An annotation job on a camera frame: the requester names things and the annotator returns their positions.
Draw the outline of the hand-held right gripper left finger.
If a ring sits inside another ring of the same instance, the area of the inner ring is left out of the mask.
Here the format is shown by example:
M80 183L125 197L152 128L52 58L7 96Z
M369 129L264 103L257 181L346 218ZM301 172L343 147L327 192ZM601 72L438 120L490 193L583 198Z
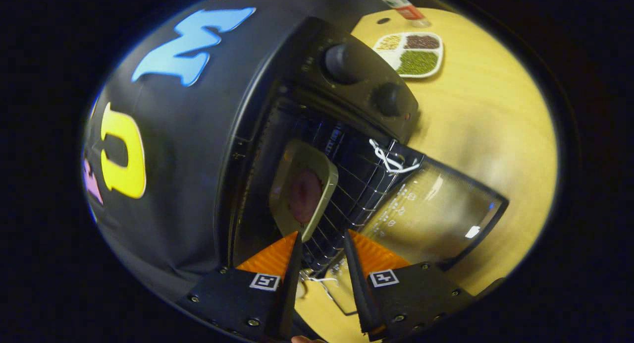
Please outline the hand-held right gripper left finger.
M301 235L292 232L236 268L218 268L177 301L184 313L234 339L280 343L290 339Z

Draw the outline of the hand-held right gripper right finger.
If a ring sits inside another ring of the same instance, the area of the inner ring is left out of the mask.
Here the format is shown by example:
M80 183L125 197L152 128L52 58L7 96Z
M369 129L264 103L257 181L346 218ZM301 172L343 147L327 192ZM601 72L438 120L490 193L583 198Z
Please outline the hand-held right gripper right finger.
M353 230L344 252L362 333L372 342L407 339L475 301L437 265L410 263Z

